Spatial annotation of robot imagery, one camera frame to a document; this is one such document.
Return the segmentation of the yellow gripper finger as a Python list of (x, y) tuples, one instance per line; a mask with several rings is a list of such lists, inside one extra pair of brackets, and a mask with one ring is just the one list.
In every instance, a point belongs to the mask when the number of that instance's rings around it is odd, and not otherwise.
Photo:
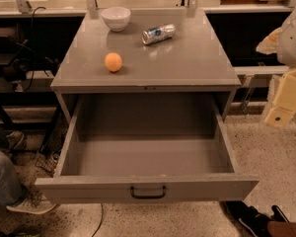
[(296, 69), (285, 72), (275, 82), (274, 97), (269, 101), (264, 124), (273, 128), (287, 125), (296, 115)]
[(281, 32), (281, 28), (277, 28), (274, 31), (272, 31), (258, 44), (258, 46), (256, 47), (256, 51), (266, 55), (277, 53), (278, 38)]

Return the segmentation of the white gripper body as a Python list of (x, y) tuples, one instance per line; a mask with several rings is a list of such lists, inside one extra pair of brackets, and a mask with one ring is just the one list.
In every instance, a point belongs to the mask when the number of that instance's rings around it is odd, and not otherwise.
[(277, 59), (282, 64), (296, 68), (296, 8), (281, 26)]

